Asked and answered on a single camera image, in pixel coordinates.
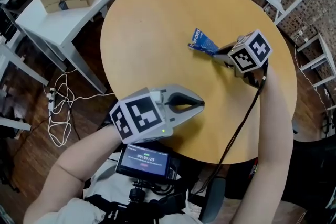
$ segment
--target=person's arm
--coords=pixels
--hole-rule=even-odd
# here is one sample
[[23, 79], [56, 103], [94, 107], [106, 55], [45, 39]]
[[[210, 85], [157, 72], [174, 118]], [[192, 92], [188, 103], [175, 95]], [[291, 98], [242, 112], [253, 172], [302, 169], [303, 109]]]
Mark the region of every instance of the person's arm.
[[119, 146], [113, 125], [107, 126], [65, 150], [50, 170], [41, 194], [29, 206], [24, 224], [33, 224], [49, 212], [58, 212], [82, 193], [84, 182]]
[[284, 192], [293, 149], [291, 117], [271, 66], [260, 95], [258, 169], [232, 224], [270, 224]]

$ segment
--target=small screen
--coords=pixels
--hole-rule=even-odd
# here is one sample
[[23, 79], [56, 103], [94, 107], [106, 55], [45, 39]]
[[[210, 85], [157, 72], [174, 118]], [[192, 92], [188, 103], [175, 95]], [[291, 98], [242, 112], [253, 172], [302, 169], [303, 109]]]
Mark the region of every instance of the small screen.
[[143, 172], [164, 176], [168, 154], [135, 145], [127, 145], [121, 165]]

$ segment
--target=round wooden table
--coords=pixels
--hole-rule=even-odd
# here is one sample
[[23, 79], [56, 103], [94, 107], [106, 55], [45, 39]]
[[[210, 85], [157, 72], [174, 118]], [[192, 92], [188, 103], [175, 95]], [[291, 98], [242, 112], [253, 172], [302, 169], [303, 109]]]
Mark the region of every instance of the round wooden table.
[[[270, 64], [293, 116], [297, 81], [291, 54], [275, 24], [251, 0], [116, 0], [103, 24], [101, 58], [118, 99], [171, 83], [197, 93], [205, 101], [203, 112], [163, 142], [187, 157], [218, 163], [256, 89], [235, 78], [232, 69], [190, 50], [195, 28], [219, 47], [259, 28], [273, 48]], [[259, 102], [223, 163], [257, 157], [258, 137]]]

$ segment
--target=wooden floor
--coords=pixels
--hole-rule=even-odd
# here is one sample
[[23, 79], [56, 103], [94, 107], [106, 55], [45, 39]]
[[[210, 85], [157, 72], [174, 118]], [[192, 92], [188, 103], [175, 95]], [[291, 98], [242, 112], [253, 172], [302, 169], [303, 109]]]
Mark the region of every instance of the wooden floor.
[[[107, 84], [100, 58], [101, 27], [102, 19], [98, 19], [94, 23], [89, 22], [73, 43], [98, 78]], [[289, 49], [293, 52], [292, 45], [289, 45]], [[25, 62], [50, 80], [48, 87], [53, 86], [56, 79], [61, 75], [61, 72], [55, 69], [54, 65], [50, 64], [50, 61], [39, 53], [34, 46], [30, 45], [28, 41], [22, 45], [19, 54], [26, 55]], [[307, 62], [304, 57], [299, 57], [299, 60], [301, 64]], [[314, 72], [309, 71], [307, 74], [312, 83], [319, 81]], [[97, 94], [97, 91], [79, 72], [75, 71], [67, 76], [68, 85], [77, 97], [88, 97]], [[299, 125], [299, 134], [296, 139], [301, 141], [321, 139], [320, 128], [322, 125], [322, 112], [324, 111], [323, 105], [310, 83], [300, 72], [297, 72], [297, 78], [298, 99], [293, 117]], [[58, 148], [52, 143], [48, 135], [48, 121], [46, 120], [48, 118], [48, 102], [39, 82], [10, 66], [3, 79], [2, 84], [4, 83], [8, 85], [8, 93], [11, 97], [7, 99], [3, 110], [13, 106], [15, 113], [23, 116], [32, 125], [32, 129], [39, 126], [40, 122], [43, 121], [33, 132], [23, 132], [19, 140], [8, 139], [9, 150], [14, 157], [15, 164], [12, 182], [21, 192], [17, 194], [7, 185], [0, 185], [0, 205], [5, 208], [16, 223], [21, 223], [26, 208], [38, 196], [53, 163], [78, 138], [74, 130], [72, 130], [66, 146]], [[319, 92], [324, 99], [322, 87]], [[72, 119], [80, 137], [83, 138], [97, 129], [108, 113], [108, 108], [113, 99], [114, 96], [112, 95], [96, 97], [90, 100], [79, 100], [73, 105]], [[66, 113], [67, 111], [64, 109], [64, 112], [59, 117], [56, 117], [55, 120], [65, 119]], [[52, 132], [60, 137], [62, 130], [63, 126], [58, 126]], [[226, 200], [225, 205], [216, 223], [226, 223], [223, 220], [233, 214], [238, 203]], [[276, 223], [296, 223], [294, 220], [298, 219], [302, 209], [287, 205], [287, 203], [282, 206], [283, 210], [280, 211], [279, 218], [282, 219], [282, 216], [289, 215], [291, 219], [286, 220], [288, 222], [281, 220]]]

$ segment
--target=white shirt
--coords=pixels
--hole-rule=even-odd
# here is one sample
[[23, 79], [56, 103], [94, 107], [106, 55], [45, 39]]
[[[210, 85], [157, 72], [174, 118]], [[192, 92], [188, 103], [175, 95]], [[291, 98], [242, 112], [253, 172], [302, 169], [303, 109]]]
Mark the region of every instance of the white shirt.
[[[113, 153], [110, 158], [119, 158], [119, 153]], [[128, 204], [128, 196], [133, 187], [134, 179], [115, 173], [117, 162], [107, 160], [91, 178], [91, 185], [84, 193], [84, 198], [94, 194], [100, 194], [108, 201], [117, 201], [121, 204]], [[145, 201], [161, 199], [148, 189]], [[96, 224], [104, 219], [105, 212], [98, 207], [82, 199], [74, 198], [67, 205], [62, 207], [59, 212], [51, 212], [41, 217], [36, 224]], [[198, 219], [188, 214], [166, 215], [160, 219], [160, 224], [202, 224]]]

